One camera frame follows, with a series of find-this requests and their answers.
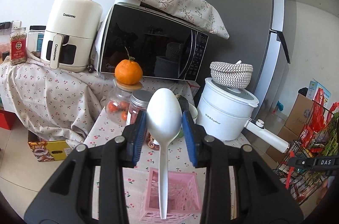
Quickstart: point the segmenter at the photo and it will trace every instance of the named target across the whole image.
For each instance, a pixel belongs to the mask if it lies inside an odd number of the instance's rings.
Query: white plastic spoon
[[[166,219],[168,204],[168,145],[177,137],[181,127],[180,104],[168,88],[153,94],[147,106],[147,129],[160,145],[159,209],[160,218]]]

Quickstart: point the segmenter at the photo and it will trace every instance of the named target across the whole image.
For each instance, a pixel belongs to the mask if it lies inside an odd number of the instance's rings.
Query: gray refrigerator
[[[197,78],[201,88],[195,96],[195,103],[199,102],[205,78],[211,76],[212,61],[236,63],[241,60],[253,65],[254,69],[246,88],[259,100],[252,117],[264,119],[273,106],[294,46],[294,38],[285,40],[283,35],[285,0],[206,1],[218,10],[230,37],[225,40],[209,36]],[[293,26],[295,11],[289,10],[287,16]]]

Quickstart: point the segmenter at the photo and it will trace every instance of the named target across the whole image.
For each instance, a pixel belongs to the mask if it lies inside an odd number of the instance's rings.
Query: tomato
[[[114,102],[114,101],[110,101],[109,103],[108,103],[108,111],[109,112],[117,112],[118,111],[118,106],[117,106],[117,103],[116,102]]]
[[[128,103],[128,102],[125,102],[125,101],[121,101],[121,102],[119,102],[119,106],[120,106],[120,108],[122,108],[123,110],[128,110],[129,103]]]
[[[124,121],[127,120],[127,111],[123,111],[123,112],[121,113],[121,118],[122,118]]]

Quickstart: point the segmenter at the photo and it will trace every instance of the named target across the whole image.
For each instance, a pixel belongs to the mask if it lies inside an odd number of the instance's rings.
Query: pink plastic basket
[[[195,173],[168,172],[167,217],[160,218],[158,170],[149,169],[147,189],[142,198],[139,220],[152,223],[178,223],[201,213],[201,198]]]

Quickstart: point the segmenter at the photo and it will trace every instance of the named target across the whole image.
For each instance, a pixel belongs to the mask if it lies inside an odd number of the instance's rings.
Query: black microwave
[[[194,25],[144,6],[116,4],[103,26],[99,72],[114,73],[128,59],[127,49],[146,77],[197,79],[208,35]]]

